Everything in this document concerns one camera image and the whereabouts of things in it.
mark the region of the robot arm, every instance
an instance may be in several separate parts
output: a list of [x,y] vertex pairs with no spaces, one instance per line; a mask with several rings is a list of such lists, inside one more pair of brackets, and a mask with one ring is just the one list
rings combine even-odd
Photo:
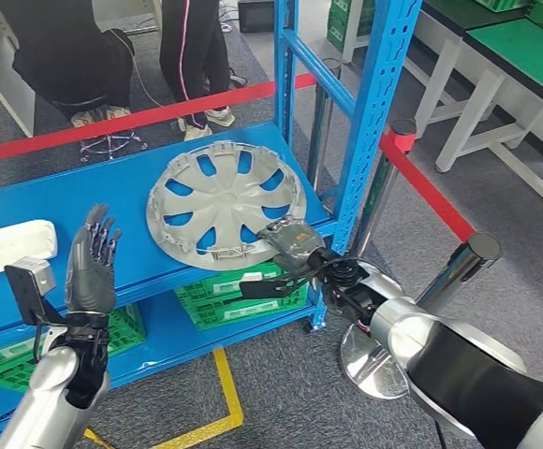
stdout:
[[[0,436],[0,448],[71,448],[107,391],[107,313],[115,303],[113,262],[120,231],[101,224],[105,206],[95,206],[74,237],[60,316],[44,298],[55,288],[49,264],[24,258],[5,267],[23,320],[36,326],[36,367],[28,389]],[[40,328],[49,325],[43,354]]]
[[244,297],[284,296],[315,277],[329,311],[380,342],[411,396],[437,422],[488,449],[543,448],[543,383],[526,376],[519,355],[475,327],[424,311],[368,262],[324,248],[302,221],[286,217],[259,237],[296,276],[241,282]]

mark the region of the yellow floor tape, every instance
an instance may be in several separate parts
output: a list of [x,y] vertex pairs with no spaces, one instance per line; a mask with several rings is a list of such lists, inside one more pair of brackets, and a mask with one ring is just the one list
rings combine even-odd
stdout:
[[[228,365],[228,359],[225,358],[225,353],[222,348],[216,349],[213,350],[213,358],[219,375],[223,395],[225,397],[225,403],[228,405],[228,411],[230,414],[167,442],[153,446],[152,449],[185,449],[199,442],[204,442],[210,438],[222,435],[224,432],[239,427],[243,423],[243,409],[241,407],[237,393],[236,393],[236,387],[234,386],[234,380],[231,372],[230,372],[230,366]],[[115,449],[111,444],[106,442],[89,428],[84,431],[84,436],[105,449]]]
[[96,442],[97,444],[98,444],[100,446],[104,447],[105,449],[115,449],[111,444],[106,442],[105,440],[97,435],[96,433],[93,432],[90,428],[87,428],[86,430],[84,430],[84,436],[88,438],[89,440],[92,440],[93,442]]

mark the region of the shelf rack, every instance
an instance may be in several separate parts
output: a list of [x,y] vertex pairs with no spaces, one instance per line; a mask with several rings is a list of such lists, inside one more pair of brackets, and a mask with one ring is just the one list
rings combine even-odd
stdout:
[[[299,37],[298,0],[276,0],[274,43],[277,82],[275,119],[272,123],[237,128],[2,187],[0,227],[34,218],[50,220],[56,226],[60,248],[67,249],[92,204],[101,202],[110,206],[117,223],[124,230],[124,239],[116,260],[118,305],[140,301],[138,305],[147,333],[145,343],[112,357],[109,370],[113,387],[300,318],[309,318],[314,329],[323,327],[326,309],[318,295],[309,291],[308,303],[299,310],[197,330],[170,290],[211,273],[170,259],[152,241],[145,218],[148,193],[168,161],[180,152],[224,139],[265,145],[278,152],[299,175],[307,195],[306,219],[323,236],[330,238],[333,250],[343,253],[420,5],[421,0],[376,1],[371,44],[355,99]],[[352,122],[332,213],[322,206],[290,150],[297,58]],[[50,261],[59,286],[64,283],[67,261],[67,250],[60,251]],[[63,309],[61,288],[49,299],[56,308]],[[0,348],[30,338],[32,332],[21,324],[5,276],[1,273]],[[0,414],[15,407],[19,399],[18,392],[0,388]]]

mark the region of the stanchion post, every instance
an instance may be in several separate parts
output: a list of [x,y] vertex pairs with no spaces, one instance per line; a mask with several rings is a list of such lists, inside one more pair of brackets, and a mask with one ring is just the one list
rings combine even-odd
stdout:
[[416,303],[429,313],[437,313],[468,281],[498,260],[500,252],[498,240],[476,232],[455,250]]
[[[400,151],[408,154],[415,143],[417,132],[414,120],[393,120],[387,131],[388,138]],[[386,206],[390,191],[392,190],[398,171],[385,155],[380,157],[369,195],[365,200],[363,215],[355,235],[351,255],[361,257],[374,234],[382,211]]]
[[[323,62],[327,66],[336,78],[340,79],[342,65],[340,61],[333,58],[326,58]],[[320,183],[324,161],[326,157],[327,139],[330,133],[331,112],[333,110],[333,101],[330,98],[321,86],[315,87],[315,109],[313,116],[313,125],[311,128],[309,142],[309,160],[307,163],[307,179],[313,190],[317,190]]]

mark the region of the sneaker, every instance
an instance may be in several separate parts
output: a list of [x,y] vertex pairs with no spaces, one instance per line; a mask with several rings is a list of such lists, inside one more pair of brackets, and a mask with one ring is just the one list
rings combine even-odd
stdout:
[[234,114],[227,106],[222,110],[207,109],[205,111],[205,115],[207,116],[207,120],[210,122],[217,123],[219,126],[226,128],[236,120],[236,117],[234,117]]
[[89,110],[77,112],[72,115],[70,121],[76,128],[79,126],[85,126],[86,124],[95,123],[95,119],[92,118],[92,115]]
[[107,120],[119,119],[120,117],[126,117],[130,115],[130,109],[120,108],[119,106],[107,106]]
[[186,125],[186,134],[184,135],[184,141],[194,140],[195,138],[204,138],[205,136],[210,136],[213,134],[212,129],[206,124],[204,128],[200,129],[197,126],[192,126],[191,124]]
[[182,117],[179,117],[178,124],[179,124],[179,129],[180,130],[180,132],[182,132],[182,133],[186,132],[186,122],[184,119],[182,119]]

